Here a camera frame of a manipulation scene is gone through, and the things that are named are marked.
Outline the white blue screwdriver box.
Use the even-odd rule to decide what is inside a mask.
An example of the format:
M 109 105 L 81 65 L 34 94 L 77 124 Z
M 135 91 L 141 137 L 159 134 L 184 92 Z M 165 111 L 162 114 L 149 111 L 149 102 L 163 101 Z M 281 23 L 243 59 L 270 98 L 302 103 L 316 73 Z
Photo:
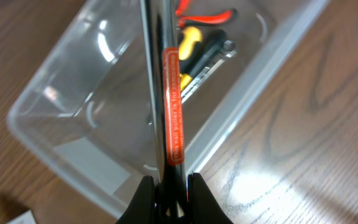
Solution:
M 31 210 L 24 212 L 18 217 L 10 220 L 6 224 L 37 224 Z

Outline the stubby yellow black screwdriver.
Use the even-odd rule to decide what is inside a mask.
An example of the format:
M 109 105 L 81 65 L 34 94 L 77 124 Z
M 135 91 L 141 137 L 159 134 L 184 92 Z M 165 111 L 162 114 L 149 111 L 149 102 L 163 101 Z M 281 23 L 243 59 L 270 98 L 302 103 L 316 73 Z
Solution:
M 203 51 L 203 35 L 196 27 L 186 27 L 180 34 L 180 72 L 188 73 Z

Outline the red handled pliers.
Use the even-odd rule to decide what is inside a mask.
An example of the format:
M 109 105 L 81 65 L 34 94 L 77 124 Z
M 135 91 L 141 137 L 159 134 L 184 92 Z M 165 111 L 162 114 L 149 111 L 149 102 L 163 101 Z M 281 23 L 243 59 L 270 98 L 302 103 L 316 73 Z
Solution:
M 231 8 L 214 15 L 185 16 L 183 13 L 190 5 L 190 0 L 178 0 L 175 15 L 178 17 L 178 27 L 184 29 L 188 26 L 218 26 L 232 21 L 238 15 L 235 8 Z

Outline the black yellow slim screwdriver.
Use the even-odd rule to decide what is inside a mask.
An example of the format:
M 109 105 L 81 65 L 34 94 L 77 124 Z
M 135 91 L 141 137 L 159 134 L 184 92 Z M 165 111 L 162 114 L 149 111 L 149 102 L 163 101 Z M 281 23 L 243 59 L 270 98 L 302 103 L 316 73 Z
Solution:
M 223 44 L 227 40 L 227 34 L 222 29 L 211 31 L 205 40 L 202 40 L 203 51 L 196 63 L 192 66 L 188 73 L 181 73 L 180 88 L 181 91 L 189 84 L 189 82 L 207 65 L 211 59 L 223 49 Z

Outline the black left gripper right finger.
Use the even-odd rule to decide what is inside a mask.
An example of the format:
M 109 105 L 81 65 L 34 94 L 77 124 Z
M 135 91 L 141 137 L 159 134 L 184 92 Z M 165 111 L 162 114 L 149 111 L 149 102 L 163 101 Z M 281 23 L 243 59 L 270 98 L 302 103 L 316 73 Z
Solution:
M 200 173 L 194 172 L 188 176 L 188 204 L 194 224 L 233 224 Z

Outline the small hammer black handle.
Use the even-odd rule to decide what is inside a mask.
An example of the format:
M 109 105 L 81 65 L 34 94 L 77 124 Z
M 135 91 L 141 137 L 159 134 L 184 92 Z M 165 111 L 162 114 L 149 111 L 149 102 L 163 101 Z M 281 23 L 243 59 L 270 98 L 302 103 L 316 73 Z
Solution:
M 158 168 L 158 215 L 180 222 L 188 211 L 176 2 L 141 0 L 140 8 Z

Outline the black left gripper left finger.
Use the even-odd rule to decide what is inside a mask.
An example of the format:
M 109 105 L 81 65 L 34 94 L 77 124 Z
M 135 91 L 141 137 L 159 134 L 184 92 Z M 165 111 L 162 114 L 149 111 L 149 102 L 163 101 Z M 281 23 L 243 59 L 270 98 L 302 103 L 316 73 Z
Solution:
M 152 176 L 143 176 L 126 211 L 116 224 L 155 223 L 155 183 Z

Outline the chrome double-ended wrench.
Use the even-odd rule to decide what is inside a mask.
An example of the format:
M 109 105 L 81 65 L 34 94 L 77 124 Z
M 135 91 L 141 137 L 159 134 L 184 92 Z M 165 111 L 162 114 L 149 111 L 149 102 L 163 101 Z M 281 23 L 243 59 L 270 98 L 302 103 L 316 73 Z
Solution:
M 227 60 L 233 58 L 237 53 L 236 44 L 231 40 L 226 40 L 223 49 L 211 59 L 207 64 L 184 88 L 181 93 L 181 102 L 184 104 L 200 86 Z

